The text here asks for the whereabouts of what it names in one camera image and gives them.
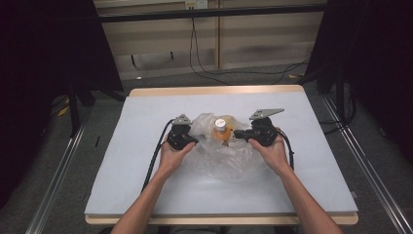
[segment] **dark background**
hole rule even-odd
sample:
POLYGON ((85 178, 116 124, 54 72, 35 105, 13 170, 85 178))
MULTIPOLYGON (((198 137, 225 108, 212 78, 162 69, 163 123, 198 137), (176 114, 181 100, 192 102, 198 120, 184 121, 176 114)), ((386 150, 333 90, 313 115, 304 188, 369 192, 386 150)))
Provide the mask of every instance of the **dark background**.
POLYGON ((122 90, 93 1, 9 1, 0 8, 0 207, 37 154, 54 98, 122 90))
MULTIPOLYGON (((329 4, 343 1, 329 0, 329 4)), ((357 98, 413 162, 413 1, 346 1, 324 13, 306 74, 328 93, 341 72, 357 98)))

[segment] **white table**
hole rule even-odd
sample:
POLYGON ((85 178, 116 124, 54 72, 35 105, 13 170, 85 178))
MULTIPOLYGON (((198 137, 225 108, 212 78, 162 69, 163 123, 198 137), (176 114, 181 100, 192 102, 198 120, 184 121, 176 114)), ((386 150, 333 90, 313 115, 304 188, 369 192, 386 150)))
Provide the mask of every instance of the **white table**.
MULTIPOLYGON (((163 127, 185 113, 229 114, 243 123, 256 109, 271 116, 291 142, 295 172, 339 224, 358 221, 357 206, 300 86, 136 89, 127 98, 85 210, 90 224, 112 224, 140 193, 163 127)), ((164 186, 150 224, 298 224, 281 180, 264 167, 225 181, 179 168, 164 186)))

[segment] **hand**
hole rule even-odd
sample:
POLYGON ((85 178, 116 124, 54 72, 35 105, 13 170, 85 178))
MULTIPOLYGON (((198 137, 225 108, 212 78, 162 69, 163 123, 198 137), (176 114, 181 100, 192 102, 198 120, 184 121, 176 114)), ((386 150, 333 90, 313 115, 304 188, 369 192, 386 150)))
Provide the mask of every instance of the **hand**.
POLYGON ((183 157, 195 146, 195 142, 187 144, 182 150, 173 149, 168 142, 165 142, 161 148, 161 162, 158 171, 164 172, 167 177, 179 167, 183 157))
POLYGON ((262 146, 257 140, 251 138, 248 141, 262 157, 265 163, 277 174, 281 175, 289 169, 288 161, 285 155, 285 146, 282 136, 278 135, 274 143, 268 147, 262 146))

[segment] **metal rail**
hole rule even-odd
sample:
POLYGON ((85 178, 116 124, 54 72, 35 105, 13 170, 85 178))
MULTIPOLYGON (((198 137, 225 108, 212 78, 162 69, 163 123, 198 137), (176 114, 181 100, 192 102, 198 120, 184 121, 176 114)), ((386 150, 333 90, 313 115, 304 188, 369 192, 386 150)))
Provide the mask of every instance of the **metal rail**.
POLYGON ((338 114, 336 113, 336 106, 332 99, 328 96, 323 96, 324 104, 330 112, 331 117, 337 121, 337 127, 340 128, 341 135, 343 136, 346 143, 349 145, 353 155, 358 162, 359 167, 363 171, 365 177, 370 183, 371 188, 376 193, 377 198, 382 203, 383 208, 387 212, 389 218, 392 220, 395 228, 400 234, 412 234, 413 230, 407 221, 403 211, 401 210, 398 203, 395 201, 392 194, 389 192, 383 181, 380 179, 379 175, 374 170, 361 146, 358 144, 352 131, 347 127, 343 126, 339 120, 338 114))
POLYGON ((133 13, 133 14, 106 14, 99 15, 100 22, 121 22, 121 21, 143 21, 143 20, 173 20, 191 18, 211 18, 211 17, 232 17, 270 14, 291 14, 324 12, 327 10, 339 10, 351 7, 351 5, 290 5, 275 7, 249 7, 249 8, 217 8, 205 10, 184 10, 153 13, 133 13))
POLYGON ((43 231, 52 207, 56 201, 58 191, 63 184, 67 170, 70 166, 70 162, 82 138, 83 131, 85 130, 85 125, 91 115, 92 108, 88 108, 86 111, 87 113, 83 124, 80 126, 76 135, 69 140, 66 150, 64 151, 64 154, 60 160, 60 164, 58 165, 55 175, 52 179, 52 182, 50 183, 49 188, 45 196, 43 197, 42 203, 37 208, 34 217, 31 219, 30 224, 28 225, 25 232, 26 234, 40 234, 43 231))

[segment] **wall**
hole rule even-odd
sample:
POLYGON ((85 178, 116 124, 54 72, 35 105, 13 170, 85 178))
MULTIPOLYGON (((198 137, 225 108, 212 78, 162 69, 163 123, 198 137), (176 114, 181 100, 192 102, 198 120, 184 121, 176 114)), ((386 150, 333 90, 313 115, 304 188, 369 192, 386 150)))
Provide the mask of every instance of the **wall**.
MULTIPOLYGON (((209 0, 208 7, 265 7, 324 2, 326 0, 209 0)), ((185 9, 185 1, 179 0, 94 0, 94 3, 99 14, 185 9)), ((210 69, 222 69, 307 59, 314 47, 321 18, 322 13, 303 13, 195 19, 203 65, 210 69)), ((144 55, 154 54, 167 57, 169 52, 189 54, 192 32, 190 19, 113 22, 105 23, 103 28, 114 57, 142 55, 144 58, 144 55)), ((120 60, 128 60, 128 57, 115 60, 118 68, 122 69, 120 60)))

